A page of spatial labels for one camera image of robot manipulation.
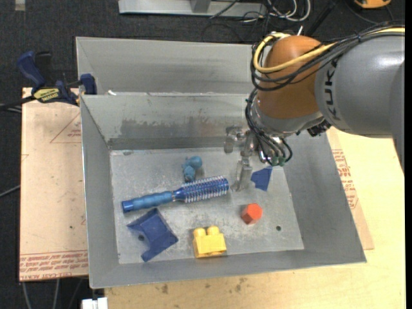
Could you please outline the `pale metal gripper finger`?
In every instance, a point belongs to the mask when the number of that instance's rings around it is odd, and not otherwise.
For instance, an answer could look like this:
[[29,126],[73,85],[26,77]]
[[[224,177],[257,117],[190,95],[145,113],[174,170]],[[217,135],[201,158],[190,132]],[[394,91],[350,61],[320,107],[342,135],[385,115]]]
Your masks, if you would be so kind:
[[248,189],[251,183],[253,168],[252,167],[242,167],[241,170],[241,189]]
[[234,183],[232,184],[233,191],[240,191],[243,188],[243,160],[238,160],[236,165],[236,177],[234,179]]

